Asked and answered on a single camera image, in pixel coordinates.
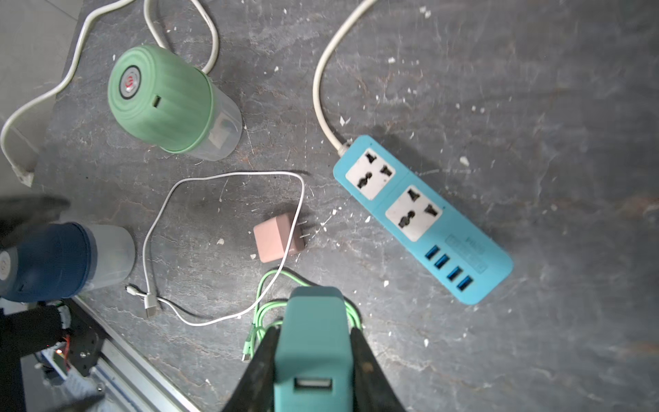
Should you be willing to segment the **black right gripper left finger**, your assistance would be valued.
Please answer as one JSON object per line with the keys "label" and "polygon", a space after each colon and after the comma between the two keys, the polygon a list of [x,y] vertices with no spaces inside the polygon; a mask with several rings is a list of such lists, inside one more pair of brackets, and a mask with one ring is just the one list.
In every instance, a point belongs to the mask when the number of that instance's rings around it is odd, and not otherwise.
{"label": "black right gripper left finger", "polygon": [[267,331],[233,395],[224,406],[224,412],[275,410],[275,355],[280,334],[277,328]]}

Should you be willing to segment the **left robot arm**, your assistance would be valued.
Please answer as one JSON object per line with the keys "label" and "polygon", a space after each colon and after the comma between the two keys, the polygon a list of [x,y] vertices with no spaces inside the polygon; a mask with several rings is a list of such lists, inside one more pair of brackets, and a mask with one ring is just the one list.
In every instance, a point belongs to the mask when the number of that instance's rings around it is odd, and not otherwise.
{"label": "left robot arm", "polygon": [[95,243],[79,223],[58,223],[70,201],[53,195],[1,199],[1,296],[41,307],[1,316],[1,409],[26,408],[21,360],[66,337],[63,309],[93,277]]}

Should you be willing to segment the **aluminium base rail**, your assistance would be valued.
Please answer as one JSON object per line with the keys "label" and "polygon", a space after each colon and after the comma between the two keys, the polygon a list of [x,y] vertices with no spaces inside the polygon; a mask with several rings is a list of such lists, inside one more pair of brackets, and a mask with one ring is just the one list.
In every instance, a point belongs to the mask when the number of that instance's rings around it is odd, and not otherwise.
{"label": "aluminium base rail", "polygon": [[82,299],[51,303],[61,312],[65,338],[34,356],[45,383],[91,411],[198,411],[173,382]]}

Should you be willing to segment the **teal power strip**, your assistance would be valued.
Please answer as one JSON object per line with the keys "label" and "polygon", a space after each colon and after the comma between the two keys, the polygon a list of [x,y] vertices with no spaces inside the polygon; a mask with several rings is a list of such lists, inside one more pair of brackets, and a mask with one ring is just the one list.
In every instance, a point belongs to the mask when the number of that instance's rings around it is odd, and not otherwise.
{"label": "teal power strip", "polygon": [[372,137],[358,137],[333,175],[463,304],[478,304],[512,273],[498,244]]}

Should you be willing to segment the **pink USB charger adapter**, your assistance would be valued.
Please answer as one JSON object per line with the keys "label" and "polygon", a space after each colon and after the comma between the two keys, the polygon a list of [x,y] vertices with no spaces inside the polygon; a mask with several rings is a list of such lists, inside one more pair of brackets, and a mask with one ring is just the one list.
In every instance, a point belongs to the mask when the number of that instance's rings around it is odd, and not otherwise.
{"label": "pink USB charger adapter", "polygon": [[293,225],[293,213],[273,217],[253,228],[257,255],[262,263],[267,264],[283,258],[292,228],[293,240],[289,255],[293,256],[305,249],[300,228]]}

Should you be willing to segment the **teal USB charger adapter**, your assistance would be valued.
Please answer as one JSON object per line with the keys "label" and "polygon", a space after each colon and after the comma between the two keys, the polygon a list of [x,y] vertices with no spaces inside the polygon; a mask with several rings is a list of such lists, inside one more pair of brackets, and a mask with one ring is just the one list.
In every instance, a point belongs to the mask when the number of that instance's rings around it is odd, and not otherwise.
{"label": "teal USB charger adapter", "polygon": [[275,355],[275,411],[354,409],[354,358],[342,293],[299,287],[291,294]]}

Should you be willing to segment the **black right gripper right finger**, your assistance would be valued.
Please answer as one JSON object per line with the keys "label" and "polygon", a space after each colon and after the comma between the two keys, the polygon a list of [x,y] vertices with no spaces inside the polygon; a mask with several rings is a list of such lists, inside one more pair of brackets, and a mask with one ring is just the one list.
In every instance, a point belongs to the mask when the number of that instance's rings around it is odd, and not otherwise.
{"label": "black right gripper right finger", "polygon": [[405,411],[360,329],[351,330],[350,343],[354,359],[354,411]]}

